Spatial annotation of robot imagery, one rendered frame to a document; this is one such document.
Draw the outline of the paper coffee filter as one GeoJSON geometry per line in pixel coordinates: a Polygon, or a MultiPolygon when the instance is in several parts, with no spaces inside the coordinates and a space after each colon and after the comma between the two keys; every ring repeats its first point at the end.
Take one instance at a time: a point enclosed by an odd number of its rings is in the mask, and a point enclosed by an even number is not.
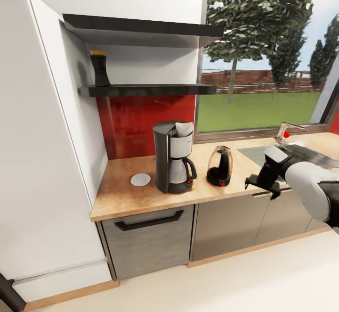
{"type": "Polygon", "coordinates": [[[189,123],[176,123],[177,136],[186,137],[194,130],[193,122],[189,123]]]}

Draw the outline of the electric kettle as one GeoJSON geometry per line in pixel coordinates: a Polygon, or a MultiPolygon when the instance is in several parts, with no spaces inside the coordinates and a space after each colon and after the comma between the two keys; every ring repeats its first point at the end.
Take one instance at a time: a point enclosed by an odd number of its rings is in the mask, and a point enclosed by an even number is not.
{"type": "Polygon", "coordinates": [[[207,180],[211,184],[221,187],[229,185],[233,170],[231,149],[227,146],[217,146],[210,156],[207,169],[207,180]]]}

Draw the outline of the bottle of coffee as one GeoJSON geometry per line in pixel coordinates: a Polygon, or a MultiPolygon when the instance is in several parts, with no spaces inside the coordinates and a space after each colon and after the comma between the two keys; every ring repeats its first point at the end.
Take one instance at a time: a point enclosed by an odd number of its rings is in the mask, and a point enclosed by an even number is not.
{"type": "Polygon", "coordinates": [[[108,87],[111,82],[107,73],[107,57],[103,51],[91,50],[89,55],[95,72],[95,86],[108,87]]]}

